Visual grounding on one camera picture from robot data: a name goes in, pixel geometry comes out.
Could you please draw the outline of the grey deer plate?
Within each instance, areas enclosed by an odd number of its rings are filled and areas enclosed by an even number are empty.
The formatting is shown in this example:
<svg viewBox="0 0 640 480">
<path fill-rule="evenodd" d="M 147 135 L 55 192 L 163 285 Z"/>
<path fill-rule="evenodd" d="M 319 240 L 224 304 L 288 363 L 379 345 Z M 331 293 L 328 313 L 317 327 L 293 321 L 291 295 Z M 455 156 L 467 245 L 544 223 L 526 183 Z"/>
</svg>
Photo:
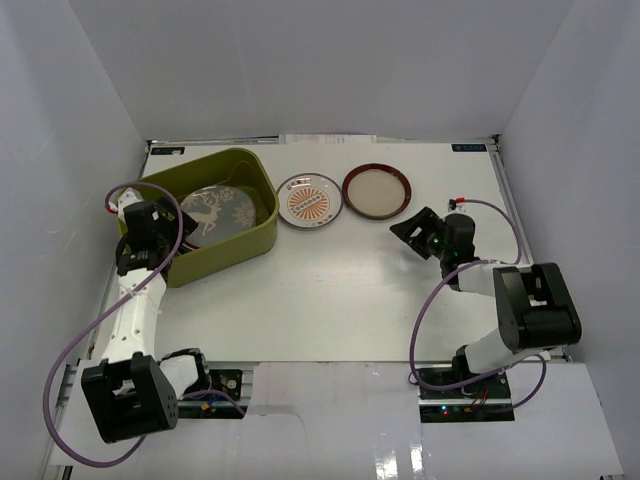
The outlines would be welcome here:
<svg viewBox="0 0 640 480">
<path fill-rule="evenodd" d="M 256 226 L 256 207 L 242 190 L 212 185 L 196 190 L 181 208 L 199 223 L 187 242 L 198 248 L 222 242 Z"/>
</svg>

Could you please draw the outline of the white orange sunburst plate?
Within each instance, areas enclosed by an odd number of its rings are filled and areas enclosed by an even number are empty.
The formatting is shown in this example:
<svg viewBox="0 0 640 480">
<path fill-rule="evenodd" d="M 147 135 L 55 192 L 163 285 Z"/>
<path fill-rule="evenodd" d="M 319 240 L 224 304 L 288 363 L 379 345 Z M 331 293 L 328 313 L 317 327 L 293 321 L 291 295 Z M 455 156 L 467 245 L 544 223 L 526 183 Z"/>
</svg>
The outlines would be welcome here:
<svg viewBox="0 0 640 480">
<path fill-rule="evenodd" d="M 334 222 L 344 207 L 338 184 L 320 173 L 300 173 L 277 189 L 279 218 L 298 230 L 316 230 Z"/>
</svg>

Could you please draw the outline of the white plate red green rim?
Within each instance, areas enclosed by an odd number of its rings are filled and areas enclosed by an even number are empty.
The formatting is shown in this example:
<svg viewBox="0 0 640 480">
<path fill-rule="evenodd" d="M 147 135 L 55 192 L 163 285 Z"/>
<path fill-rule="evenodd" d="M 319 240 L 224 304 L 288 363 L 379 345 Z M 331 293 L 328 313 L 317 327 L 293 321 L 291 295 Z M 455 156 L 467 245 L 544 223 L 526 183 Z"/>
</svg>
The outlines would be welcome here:
<svg viewBox="0 0 640 480">
<path fill-rule="evenodd" d="M 186 255 L 188 253 L 191 253 L 191 252 L 194 252 L 194 251 L 197 251 L 197 250 L 198 250 L 197 246 L 195 246 L 195 245 L 193 245 L 193 244 L 191 244 L 191 243 L 189 243 L 187 241 L 183 241 L 180 244 L 179 248 L 178 248 L 178 255 Z"/>
</svg>

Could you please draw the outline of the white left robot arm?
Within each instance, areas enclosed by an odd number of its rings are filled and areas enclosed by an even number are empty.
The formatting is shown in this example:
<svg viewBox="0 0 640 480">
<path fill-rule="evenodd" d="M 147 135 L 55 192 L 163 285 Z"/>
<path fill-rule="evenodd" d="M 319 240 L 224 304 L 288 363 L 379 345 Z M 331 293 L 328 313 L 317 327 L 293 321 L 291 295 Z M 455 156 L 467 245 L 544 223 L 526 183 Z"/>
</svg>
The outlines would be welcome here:
<svg viewBox="0 0 640 480">
<path fill-rule="evenodd" d="M 100 362 L 82 373 L 81 387 L 97 429 L 106 443 L 171 430 L 178 421 L 178 401 L 199 399 L 211 387 L 204 354 L 197 348 L 156 359 L 156 327 L 167 289 L 170 252 L 195 222 L 177 218 L 167 198 L 145 200 L 126 189 L 117 214 L 127 230 L 116 248 L 118 292 L 109 342 Z"/>
</svg>

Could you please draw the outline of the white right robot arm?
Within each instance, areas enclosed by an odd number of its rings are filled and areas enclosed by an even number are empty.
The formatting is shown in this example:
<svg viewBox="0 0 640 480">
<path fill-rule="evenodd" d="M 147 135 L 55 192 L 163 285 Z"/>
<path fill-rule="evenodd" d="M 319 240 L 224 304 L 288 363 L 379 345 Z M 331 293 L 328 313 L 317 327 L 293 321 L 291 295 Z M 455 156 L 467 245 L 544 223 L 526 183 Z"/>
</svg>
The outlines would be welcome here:
<svg viewBox="0 0 640 480">
<path fill-rule="evenodd" d="M 415 385 L 428 391 L 454 390 L 472 399 L 486 389 L 488 378 L 529 357 L 580 341 L 581 320 L 557 264 L 477 257 L 475 221 L 456 210 L 439 216 L 425 207 L 390 230 L 421 258 L 437 259 L 441 271 L 410 337 L 410 377 Z M 444 289 L 493 298 L 497 320 L 490 333 L 457 350 L 450 384 L 430 384 L 417 368 L 417 340 L 429 308 Z"/>
</svg>

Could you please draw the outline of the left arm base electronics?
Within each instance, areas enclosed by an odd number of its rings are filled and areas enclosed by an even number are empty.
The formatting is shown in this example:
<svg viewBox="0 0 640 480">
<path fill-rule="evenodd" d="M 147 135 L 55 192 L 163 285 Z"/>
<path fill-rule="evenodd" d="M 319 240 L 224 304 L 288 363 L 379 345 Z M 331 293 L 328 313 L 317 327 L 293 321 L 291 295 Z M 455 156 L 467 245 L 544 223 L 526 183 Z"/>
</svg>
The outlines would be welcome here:
<svg viewBox="0 0 640 480">
<path fill-rule="evenodd" d="M 180 419 L 240 420 L 248 410 L 253 372 L 242 369 L 212 369 L 205 393 L 178 402 Z"/>
</svg>

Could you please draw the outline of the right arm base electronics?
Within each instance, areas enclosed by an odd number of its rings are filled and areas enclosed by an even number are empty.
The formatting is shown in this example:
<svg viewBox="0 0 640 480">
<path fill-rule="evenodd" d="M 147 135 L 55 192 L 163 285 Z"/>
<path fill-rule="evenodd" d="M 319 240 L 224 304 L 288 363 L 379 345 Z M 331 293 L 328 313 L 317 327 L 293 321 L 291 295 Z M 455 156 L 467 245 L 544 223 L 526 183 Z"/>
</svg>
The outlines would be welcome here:
<svg viewBox="0 0 640 480">
<path fill-rule="evenodd" d="M 420 386 L 412 374 L 409 382 L 418 388 L 422 424 L 511 422 L 515 420 L 511 390 L 505 373 L 446 391 Z"/>
</svg>

